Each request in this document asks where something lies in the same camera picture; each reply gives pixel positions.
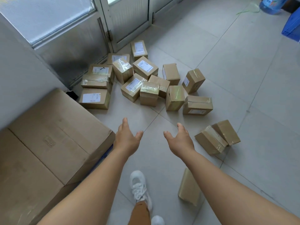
large cardboard box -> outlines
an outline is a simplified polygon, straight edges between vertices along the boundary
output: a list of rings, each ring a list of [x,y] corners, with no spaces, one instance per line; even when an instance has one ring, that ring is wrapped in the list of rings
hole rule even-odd
[[[120,58],[112,63],[115,76],[123,85],[133,76],[133,67],[124,58]]]
[[[213,109],[212,98],[189,95],[185,99],[182,112],[184,115],[205,116]]]
[[[166,96],[166,111],[178,111],[185,102],[183,86],[169,86]]]
[[[163,78],[170,81],[170,85],[178,85],[180,81],[180,75],[177,69],[177,65],[173,64],[164,64],[163,65]]]
[[[129,54],[119,55],[119,54],[109,53],[108,57],[107,57],[107,64],[112,65],[114,61],[116,61],[120,58],[124,58],[127,62],[130,62],[130,55]]]
[[[224,151],[227,142],[209,125],[195,139],[209,155],[217,155]]]
[[[142,56],[148,58],[148,53],[143,40],[133,41],[130,43],[130,45],[131,45],[131,53],[133,56],[133,61],[138,60]]]
[[[63,184],[81,181],[115,140],[113,131],[60,89],[8,128]]]
[[[151,75],[158,75],[158,67],[144,56],[133,63],[133,70],[146,80],[149,80]]]
[[[107,64],[91,64],[87,74],[107,76],[111,84],[113,84],[115,79],[113,67]]]
[[[122,87],[121,92],[126,98],[128,98],[131,102],[135,102],[140,96],[140,89],[142,87],[143,81],[147,81],[146,79],[142,78],[137,73],[133,74],[131,77]]]
[[[107,89],[111,93],[113,84],[107,76],[97,74],[84,74],[82,76],[81,86],[83,88]]]
[[[178,191],[178,197],[197,206],[202,192],[191,171],[186,168]]]
[[[166,98],[167,96],[167,90],[170,85],[170,81],[164,80],[158,76],[150,76],[150,79],[148,80],[151,83],[158,83],[159,84],[159,97]]]
[[[34,225],[78,184],[64,186],[9,130],[0,132],[0,224]]]
[[[199,69],[194,69],[187,72],[182,86],[188,94],[196,92],[205,81],[205,77]]]
[[[156,106],[159,94],[159,84],[143,81],[140,89],[141,105]]]
[[[106,89],[84,88],[78,102],[85,109],[108,110],[110,93]]]
[[[234,128],[228,120],[220,121],[214,125],[212,128],[228,143],[229,146],[241,142],[238,134],[235,132]]]

blue water bottle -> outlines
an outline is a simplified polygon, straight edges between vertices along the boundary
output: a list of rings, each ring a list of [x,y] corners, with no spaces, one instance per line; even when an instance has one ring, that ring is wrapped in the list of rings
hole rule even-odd
[[[260,9],[268,14],[276,14],[280,11],[287,0],[262,0]]]

white wall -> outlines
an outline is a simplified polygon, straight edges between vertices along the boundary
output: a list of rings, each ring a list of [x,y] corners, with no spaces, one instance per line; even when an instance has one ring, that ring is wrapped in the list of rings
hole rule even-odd
[[[0,16],[0,129],[54,88],[66,90]]]

white sneaker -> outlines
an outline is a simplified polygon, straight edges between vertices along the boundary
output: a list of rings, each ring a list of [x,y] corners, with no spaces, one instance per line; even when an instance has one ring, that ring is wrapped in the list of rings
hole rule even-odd
[[[146,188],[146,178],[144,174],[139,171],[133,171],[130,175],[131,191],[134,199],[139,201],[145,201],[147,203],[149,211],[152,210],[152,201]]]
[[[165,221],[162,217],[156,215],[152,218],[151,225],[165,225]]]

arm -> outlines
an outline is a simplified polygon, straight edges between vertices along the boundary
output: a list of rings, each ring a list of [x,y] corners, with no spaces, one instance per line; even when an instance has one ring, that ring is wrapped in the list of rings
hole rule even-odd
[[[300,219],[273,204],[197,153],[180,123],[174,138],[164,132],[171,151],[186,164],[222,225],[300,224]]]
[[[119,126],[114,149],[107,158],[38,225],[105,225],[113,204],[123,166],[139,147],[143,132],[134,137],[127,118]]]

